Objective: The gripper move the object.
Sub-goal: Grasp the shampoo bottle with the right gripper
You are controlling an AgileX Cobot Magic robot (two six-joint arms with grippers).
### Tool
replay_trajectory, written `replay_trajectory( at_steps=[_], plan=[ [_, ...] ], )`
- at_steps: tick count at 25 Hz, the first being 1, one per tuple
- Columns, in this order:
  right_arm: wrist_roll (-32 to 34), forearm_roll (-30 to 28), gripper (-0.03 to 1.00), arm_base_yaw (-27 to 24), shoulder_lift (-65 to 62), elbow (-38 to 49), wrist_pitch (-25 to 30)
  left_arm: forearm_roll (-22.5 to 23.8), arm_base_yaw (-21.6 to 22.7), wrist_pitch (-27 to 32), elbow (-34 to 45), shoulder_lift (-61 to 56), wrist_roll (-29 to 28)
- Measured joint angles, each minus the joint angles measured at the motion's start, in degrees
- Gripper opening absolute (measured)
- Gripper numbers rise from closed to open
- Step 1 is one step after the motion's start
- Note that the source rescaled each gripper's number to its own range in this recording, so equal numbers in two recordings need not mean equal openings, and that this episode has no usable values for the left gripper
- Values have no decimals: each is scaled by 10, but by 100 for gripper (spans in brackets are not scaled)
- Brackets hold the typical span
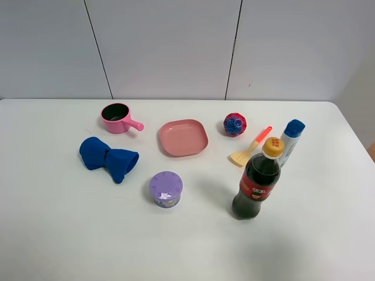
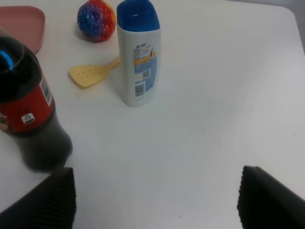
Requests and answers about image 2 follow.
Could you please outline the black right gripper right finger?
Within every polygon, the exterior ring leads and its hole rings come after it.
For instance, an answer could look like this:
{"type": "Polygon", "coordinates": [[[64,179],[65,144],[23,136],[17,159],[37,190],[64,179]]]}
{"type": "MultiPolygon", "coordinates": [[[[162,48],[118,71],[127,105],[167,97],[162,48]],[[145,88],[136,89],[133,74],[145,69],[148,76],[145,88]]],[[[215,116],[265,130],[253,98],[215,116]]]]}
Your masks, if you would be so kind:
{"type": "Polygon", "coordinates": [[[305,227],[305,200],[260,167],[243,167],[237,210],[244,229],[305,227]]]}

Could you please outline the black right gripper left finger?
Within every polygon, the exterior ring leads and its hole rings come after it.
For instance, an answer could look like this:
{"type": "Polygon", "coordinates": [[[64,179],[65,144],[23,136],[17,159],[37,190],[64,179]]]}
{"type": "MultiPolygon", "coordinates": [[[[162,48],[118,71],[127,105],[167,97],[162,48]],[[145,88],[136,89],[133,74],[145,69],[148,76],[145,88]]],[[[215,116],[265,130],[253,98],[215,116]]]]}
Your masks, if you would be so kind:
{"type": "Polygon", "coordinates": [[[2,229],[71,229],[76,214],[73,168],[55,170],[0,213],[2,229]]]}

